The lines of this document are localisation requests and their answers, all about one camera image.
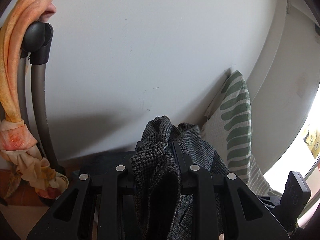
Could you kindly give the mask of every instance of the gray checkered cloth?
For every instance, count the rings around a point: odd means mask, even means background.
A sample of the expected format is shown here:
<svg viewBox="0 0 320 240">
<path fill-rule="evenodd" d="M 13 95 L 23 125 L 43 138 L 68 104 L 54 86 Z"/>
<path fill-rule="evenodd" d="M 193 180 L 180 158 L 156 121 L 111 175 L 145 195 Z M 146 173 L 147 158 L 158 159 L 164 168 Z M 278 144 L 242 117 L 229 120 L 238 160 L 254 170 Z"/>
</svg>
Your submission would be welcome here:
<svg viewBox="0 0 320 240">
<path fill-rule="evenodd" d="M 226 174 L 216 150 L 200 136 L 197 125 L 171 124 L 167 116 L 156 117 L 146 126 L 142 145 L 131 157 L 137 191 L 135 209 L 142 239 L 189 240 L 192 228 L 192 195 L 180 195 L 180 171 L 170 144 L 178 141 L 193 162 L 214 174 Z M 222 231 L 219 197 L 216 194 L 219 229 Z"/>
</svg>

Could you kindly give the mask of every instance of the wall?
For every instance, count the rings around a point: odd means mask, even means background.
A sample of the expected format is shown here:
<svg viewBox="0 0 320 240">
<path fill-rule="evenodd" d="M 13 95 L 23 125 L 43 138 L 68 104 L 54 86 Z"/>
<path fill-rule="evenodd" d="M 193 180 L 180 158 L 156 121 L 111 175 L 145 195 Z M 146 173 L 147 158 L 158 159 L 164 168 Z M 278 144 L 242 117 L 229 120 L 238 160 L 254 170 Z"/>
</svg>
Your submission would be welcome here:
<svg viewBox="0 0 320 240">
<path fill-rule="evenodd" d="M 276 1 L 54 0 L 45 92 L 57 157 L 132 147 L 158 115 L 199 122 L 229 68 L 249 76 Z"/>
<path fill-rule="evenodd" d="M 314 22 L 291 7 L 273 64 L 251 103 L 252 153 L 263 173 L 302 127 L 319 86 Z"/>
</svg>

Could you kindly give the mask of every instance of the striped fabric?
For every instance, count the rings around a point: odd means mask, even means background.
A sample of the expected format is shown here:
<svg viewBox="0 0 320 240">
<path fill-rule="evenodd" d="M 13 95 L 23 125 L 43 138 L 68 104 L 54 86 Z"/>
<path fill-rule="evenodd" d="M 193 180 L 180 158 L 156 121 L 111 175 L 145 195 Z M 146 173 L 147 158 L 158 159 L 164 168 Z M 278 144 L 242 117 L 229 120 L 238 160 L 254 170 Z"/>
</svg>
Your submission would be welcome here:
<svg viewBox="0 0 320 240">
<path fill-rule="evenodd" d="M 202 139 L 215 147 L 229 170 L 240 177 L 256 195 L 279 195 L 264 179 L 251 153 L 250 97 L 239 71 L 226 80 L 206 114 Z"/>
</svg>

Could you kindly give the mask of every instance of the silver round screw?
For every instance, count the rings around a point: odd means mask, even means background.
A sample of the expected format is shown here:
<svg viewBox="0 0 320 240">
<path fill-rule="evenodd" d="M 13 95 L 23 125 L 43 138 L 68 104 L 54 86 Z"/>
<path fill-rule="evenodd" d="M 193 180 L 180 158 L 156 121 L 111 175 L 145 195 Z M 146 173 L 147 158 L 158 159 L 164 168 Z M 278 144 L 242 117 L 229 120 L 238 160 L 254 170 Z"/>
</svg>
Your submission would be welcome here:
<svg viewBox="0 0 320 240">
<path fill-rule="evenodd" d="M 88 179 L 88 178 L 89 178 L 89 175 L 86 174 L 86 173 L 83 173 L 83 174 L 81 174 L 81 175 L 79 176 L 79 179 L 80 179 L 80 180 L 86 180 L 86 179 Z"/>
<path fill-rule="evenodd" d="M 237 178 L 237 175 L 234 174 L 234 173 L 228 173 L 227 177 L 228 177 L 228 179 L 232 179 L 233 180 L 233 179 Z"/>
<path fill-rule="evenodd" d="M 196 165 L 196 164 L 193 164 L 193 165 L 190 166 L 190 169 L 192 171 L 199 171 L 200 167 L 198 165 Z"/>
<path fill-rule="evenodd" d="M 124 171 L 124 170 L 125 170 L 125 166 L 123 166 L 123 165 L 118 165 L 118 166 L 116 166 L 116 170 L 117 170 L 117 171 Z"/>
</svg>

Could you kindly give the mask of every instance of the black and gray garment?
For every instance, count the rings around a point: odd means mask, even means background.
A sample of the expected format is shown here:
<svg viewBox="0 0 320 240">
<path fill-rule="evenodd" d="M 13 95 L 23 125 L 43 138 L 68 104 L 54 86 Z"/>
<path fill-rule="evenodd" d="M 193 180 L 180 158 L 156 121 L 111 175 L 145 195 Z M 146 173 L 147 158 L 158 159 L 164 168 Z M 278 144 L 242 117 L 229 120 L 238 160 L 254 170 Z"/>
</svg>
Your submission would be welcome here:
<svg viewBox="0 0 320 240">
<path fill-rule="evenodd" d="M 174 140 L 195 164 L 214 174 L 228 173 L 216 150 L 201 139 L 197 125 L 181 123 L 176 127 L 167 116 L 150 121 L 142 145 L 131 157 L 137 184 L 135 209 L 143 240 L 191 238 L 193 197 L 180 195 L 180 172 L 170 148 Z M 222 230 L 218 196 L 216 200 Z"/>
</svg>

